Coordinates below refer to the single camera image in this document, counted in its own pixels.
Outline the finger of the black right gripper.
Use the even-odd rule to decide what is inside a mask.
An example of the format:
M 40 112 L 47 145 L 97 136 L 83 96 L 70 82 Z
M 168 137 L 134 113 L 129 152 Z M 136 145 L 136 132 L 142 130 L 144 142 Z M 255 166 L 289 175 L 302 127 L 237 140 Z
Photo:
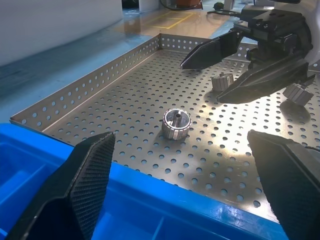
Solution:
M 235 54 L 243 34 L 229 31 L 216 38 L 197 45 L 181 62 L 182 70 L 204 70 Z
M 250 103 L 292 84 L 306 84 L 314 78 L 304 58 L 289 55 L 247 70 L 216 99 L 220 103 Z

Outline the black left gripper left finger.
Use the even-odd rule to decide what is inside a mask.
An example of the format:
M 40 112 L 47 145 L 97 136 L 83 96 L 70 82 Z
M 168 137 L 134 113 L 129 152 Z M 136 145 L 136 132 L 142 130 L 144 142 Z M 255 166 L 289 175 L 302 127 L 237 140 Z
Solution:
M 6 240 L 91 240 L 102 210 L 116 136 L 78 143 L 39 188 Z

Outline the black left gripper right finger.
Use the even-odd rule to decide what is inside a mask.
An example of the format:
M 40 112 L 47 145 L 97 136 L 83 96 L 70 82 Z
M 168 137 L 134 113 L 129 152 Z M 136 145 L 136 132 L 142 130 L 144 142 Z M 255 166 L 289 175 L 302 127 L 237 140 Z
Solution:
M 320 240 L 320 150 L 251 130 L 260 182 L 289 240 Z

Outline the blue plastic bin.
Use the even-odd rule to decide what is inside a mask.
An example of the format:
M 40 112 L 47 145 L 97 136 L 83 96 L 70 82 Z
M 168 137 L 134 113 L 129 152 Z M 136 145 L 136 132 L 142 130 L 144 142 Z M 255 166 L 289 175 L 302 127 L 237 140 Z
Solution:
M 73 147 L 0 123 L 0 240 Z M 275 222 L 113 163 L 92 240 L 288 240 Z

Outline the perforated metal tray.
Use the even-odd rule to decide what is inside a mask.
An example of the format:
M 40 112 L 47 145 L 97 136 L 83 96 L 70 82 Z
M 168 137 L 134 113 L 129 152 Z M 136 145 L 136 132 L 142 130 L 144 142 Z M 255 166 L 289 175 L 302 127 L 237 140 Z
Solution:
M 248 50 L 204 70 L 180 63 L 202 38 L 159 34 L 11 117 L 13 124 L 69 145 L 112 131 L 113 161 L 181 188 L 274 221 L 247 134 L 251 130 L 320 150 L 320 83 L 306 106 L 282 91 L 244 104 L 219 103 L 211 77 L 248 68 Z M 163 115 L 178 108 L 192 124 L 181 140 L 166 139 Z

